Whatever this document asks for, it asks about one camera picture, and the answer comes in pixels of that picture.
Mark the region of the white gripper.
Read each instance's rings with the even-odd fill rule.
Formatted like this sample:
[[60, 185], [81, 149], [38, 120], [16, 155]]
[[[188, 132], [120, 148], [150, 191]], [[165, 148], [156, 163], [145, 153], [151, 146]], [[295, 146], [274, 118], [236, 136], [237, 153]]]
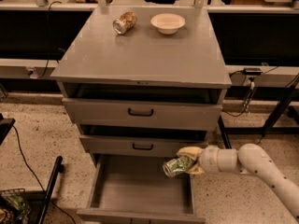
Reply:
[[186, 156], [193, 161], [197, 161], [199, 158], [199, 163], [196, 163], [191, 167], [187, 174], [189, 175], [201, 175], [204, 172], [216, 174], [220, 171], [218, 167], [218, 153], [219, 148], [214, 146], [209, 146], [204, 150], [200, 147], [183, 147], [178, 152], [179, 157]]

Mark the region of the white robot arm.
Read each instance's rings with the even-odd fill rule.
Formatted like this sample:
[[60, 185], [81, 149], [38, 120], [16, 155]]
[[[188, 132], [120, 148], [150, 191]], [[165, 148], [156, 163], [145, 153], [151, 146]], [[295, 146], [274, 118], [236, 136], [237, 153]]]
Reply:
[[179, 157], [193, 161], [189, 174], [232, 173], [260, 178], [280, 199], [295, 219], [299, 218], [299, 187], [285, 176], [260, 146], [249, 143], [240, 149], [220, 149], [216, 146], [183, 147]]

